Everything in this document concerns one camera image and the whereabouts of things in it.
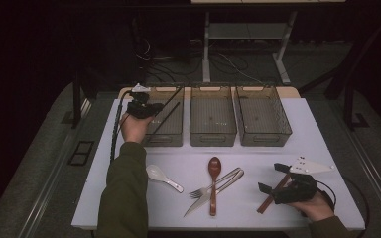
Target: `person's right hand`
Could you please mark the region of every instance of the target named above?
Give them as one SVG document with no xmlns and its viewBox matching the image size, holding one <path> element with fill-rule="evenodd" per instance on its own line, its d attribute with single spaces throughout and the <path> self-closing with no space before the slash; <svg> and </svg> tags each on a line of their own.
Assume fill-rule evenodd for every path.
<svg viewBox="0 0 381 238">
<path fill-rule="evenodd" d="M 288 203 L 288 205 L 303 212 L 311 221 L 320 221 L 335 215 L 326 198 L 318 191 L 311 200 Z"/>
<path fill-rule="evenodd" d="M 125 142 L 141 143 L 147 133 L 148 124 L 154 120 L 154 117 L 146 119 L 137 119 L 136 117 L 125 113 L 120 120 L 122 127 L 123 140 Z"/>
</svg>

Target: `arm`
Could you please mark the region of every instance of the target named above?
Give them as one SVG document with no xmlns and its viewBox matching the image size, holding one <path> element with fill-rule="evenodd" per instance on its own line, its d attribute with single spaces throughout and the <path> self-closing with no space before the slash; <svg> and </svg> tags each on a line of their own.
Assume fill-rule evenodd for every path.
<svg viewBox="0 0 381 238">
<path fill-rule="evenodd" d="M 313 199 L 303 202 L 294 202 L 289 205 L 302 211 L 312 222 L 309 225 L 312 238 L 350 238 L 355 233 L 348 231 L 320 192 Z"/>
<path fill-rule="evenodd" d="M 123 116 L 122 136 L 125 143 L 111 163 L 101 195 L 96 237 L 147 237 L 146 151 L 139 143 L 153 118 L 138 120 Z"/>
</svg>

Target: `wooden spoon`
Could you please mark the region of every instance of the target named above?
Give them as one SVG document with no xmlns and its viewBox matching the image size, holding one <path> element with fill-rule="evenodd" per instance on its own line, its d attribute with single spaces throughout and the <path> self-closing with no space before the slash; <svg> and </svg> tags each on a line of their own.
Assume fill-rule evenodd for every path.
<svg viewBox="0 0 381 238">
<path fill-rule="evenodd" d="M 209 160 L 208 171 L 209 171 L 209 174 L 212 177 L 211 207 L 210 207 L 209 214 L 211 216 L 215 216 L 215 214 L 216 214 L 216 188 L 215 188 L 215 182 L 216 182 L 216 178 L 218 177 L 219 173 L 221 173 L 221 161 L 219 160 L 219 158 L 212 157 L 212 159 Z"/>
</svg>

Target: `white spoon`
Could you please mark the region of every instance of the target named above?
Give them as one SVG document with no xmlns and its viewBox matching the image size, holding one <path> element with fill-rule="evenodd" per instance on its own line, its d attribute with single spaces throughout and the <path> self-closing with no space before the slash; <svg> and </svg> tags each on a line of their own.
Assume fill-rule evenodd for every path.
<svg viewBox="0 0 381 238">
<path fill-rule="evenodd" d="M 175 183 L 174 181 L 170 180 L 166 177 L 166 175 L 160 170 L 159 167 L 154 165 L 149 165 L 147 167 L 147 174 L 150 179 L 163 181 L 167 183 L 168 185 L 174 187 L 178 192 L 182 193 L 184 191 L 184 188 Z"/>
</svg>

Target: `jacket sleeve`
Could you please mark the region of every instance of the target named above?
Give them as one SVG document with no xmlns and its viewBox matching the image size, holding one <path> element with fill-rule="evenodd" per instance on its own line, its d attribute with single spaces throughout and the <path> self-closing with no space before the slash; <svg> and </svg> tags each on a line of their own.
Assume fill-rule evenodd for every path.
<svg viewBox="0 0 381 238">
<path fill-rule="evenodd" d="M 109 166 L 101 194 L 96 237 L 145 238 L 148 230 L 146 151 L 126 142 Z"/>
<path fill-rule="evenodd" d="M 313 222 L 309 225 L 312 238 L 351 238 L 356 233 L 348 231 L 337 216 Z"/>
</svg>

